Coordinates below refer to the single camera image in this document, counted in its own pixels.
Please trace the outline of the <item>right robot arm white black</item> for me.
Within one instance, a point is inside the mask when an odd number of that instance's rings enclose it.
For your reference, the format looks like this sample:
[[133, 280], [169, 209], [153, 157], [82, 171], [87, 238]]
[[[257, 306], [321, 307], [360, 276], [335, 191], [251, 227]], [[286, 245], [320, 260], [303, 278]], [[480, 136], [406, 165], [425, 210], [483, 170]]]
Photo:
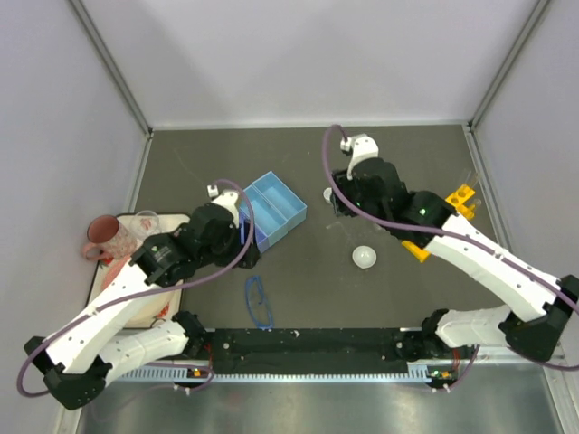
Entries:
[[444, 308], [422, 335], [424, 351], [441, 358], [453, 348], [500, 345], [530, 361], [549, 364], [572, 313], [578, 278], [539, 271], [475, 228], [438, 194], [410, 191], [393, 164], [370, 155], [346, 169], [323, 164], [336, 214], [360, 216], [460, 269], [497, 296], [499, 307], [472, 311]]

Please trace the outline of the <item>blue safety glasses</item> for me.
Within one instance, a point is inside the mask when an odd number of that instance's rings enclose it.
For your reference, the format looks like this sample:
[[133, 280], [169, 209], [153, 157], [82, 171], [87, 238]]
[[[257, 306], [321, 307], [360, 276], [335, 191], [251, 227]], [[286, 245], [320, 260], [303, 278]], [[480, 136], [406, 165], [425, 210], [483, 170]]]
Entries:
[[254, 275], [246, 280], [244, 300], [255, 327], [260, 330], [271, 330], [274, 327], [273, 315], [260, 276]]

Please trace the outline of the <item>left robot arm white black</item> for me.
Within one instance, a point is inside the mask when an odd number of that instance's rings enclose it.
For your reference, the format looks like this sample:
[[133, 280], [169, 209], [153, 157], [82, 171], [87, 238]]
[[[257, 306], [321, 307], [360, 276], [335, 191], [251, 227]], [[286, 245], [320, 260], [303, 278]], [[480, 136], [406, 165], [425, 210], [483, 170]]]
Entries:
[[245, 221], [239, 214], [236, 203], [215, 199], [174, 230], [147, 237], [68, 325], [31, 338], [24, 346], [25, 362], [42, 373], [46, 393], [65, 409], [77, 410], [125, 373], [168, 356], [199, 356], [207, 332], [190, 312], [180, 311], [136, 335], [121, 337], [119, 331], [153, 297], [194, 287], [190, 278], [204, 266], [218, 267], [215, 278], [234, 267], [252, 268], [260, 254], [254, 212], [248, 208]]

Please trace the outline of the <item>small white plastic cup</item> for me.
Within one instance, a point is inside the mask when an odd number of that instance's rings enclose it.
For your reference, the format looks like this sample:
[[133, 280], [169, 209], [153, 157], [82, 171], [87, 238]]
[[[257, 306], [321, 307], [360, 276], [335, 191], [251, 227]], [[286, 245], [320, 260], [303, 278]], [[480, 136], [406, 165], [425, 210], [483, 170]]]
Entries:
[[331, 188], [326, 188], [323, 191], [323, 198], [324, 198], [326, 203], [328, 203], [328, 204], [332, 203], [332, 195], [333, 195], [333, 191]]

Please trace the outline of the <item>three-compartment blue organizer box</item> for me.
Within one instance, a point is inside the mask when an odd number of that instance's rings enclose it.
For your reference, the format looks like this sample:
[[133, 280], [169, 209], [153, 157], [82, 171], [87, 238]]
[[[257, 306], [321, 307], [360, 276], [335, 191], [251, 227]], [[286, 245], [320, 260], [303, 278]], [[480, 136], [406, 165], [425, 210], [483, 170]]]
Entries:
[[252, 182], [244, 192], [253, 210], [260, 253], [306, 220], [308, 206], [272, 171]]

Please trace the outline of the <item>white round dish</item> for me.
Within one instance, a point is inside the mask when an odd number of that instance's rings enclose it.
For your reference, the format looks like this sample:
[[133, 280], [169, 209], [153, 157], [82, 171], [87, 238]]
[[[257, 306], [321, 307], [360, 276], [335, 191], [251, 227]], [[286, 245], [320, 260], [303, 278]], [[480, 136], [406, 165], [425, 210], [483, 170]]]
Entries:
[[352, 252], [352, 261], [360, 269], [372, 268], [377, 260], [377, 254], [374, 249], [369, 246], [361, 245], [354, 248]]

